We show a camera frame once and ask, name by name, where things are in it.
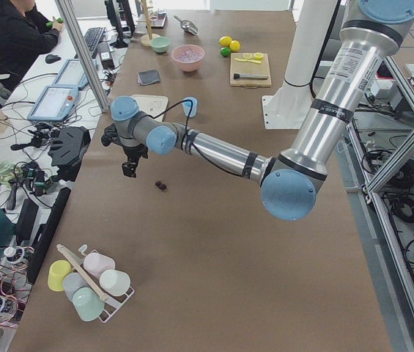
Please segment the black jacket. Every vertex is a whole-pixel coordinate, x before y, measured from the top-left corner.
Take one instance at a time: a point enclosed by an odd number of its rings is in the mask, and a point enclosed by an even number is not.
[[[9,73],[3,85],[13,90],[40,54],[50,52],[59,31],[45,26],[48,19],[34,6],[26,17],[10,0],[0,0],[0,73]]]

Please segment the gray cup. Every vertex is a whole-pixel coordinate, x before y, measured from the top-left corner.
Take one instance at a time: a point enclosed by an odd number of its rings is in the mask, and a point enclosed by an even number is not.
[[[89,287],[89,285],[79,273],[70,273],[63,280],[63,289],[70,302],[73,301],[75,292],[82,287]]]

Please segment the green bowl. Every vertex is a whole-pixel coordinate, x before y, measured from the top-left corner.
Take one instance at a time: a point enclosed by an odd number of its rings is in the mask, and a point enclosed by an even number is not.
[[[168,37],[156,37],[151,40],[151,49],[155,53],[165,53],[168,50],[171,41]]]

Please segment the wooden cutting board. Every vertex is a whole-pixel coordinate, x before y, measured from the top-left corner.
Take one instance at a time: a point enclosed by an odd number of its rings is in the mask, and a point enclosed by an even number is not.
[[[268,55],[264,54],[261,64],[252,62],[239,62],[234,58],[243,59],[244,53],[231,53],[231,64],[229,66],[229,85],[232,87],[271,87],[272,78],[270,77],[270,66],[268,64]],[[268,79],[234,79],[233,75],[239,74],[256,74],[267,75]]]

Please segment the keyboard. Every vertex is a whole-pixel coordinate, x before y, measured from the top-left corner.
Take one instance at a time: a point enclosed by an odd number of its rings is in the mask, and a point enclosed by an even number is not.
[[[92,27],[84,35],[84,41],[93,59],[97,56],[97,44],[101,41],[105,30],[104,27]]]

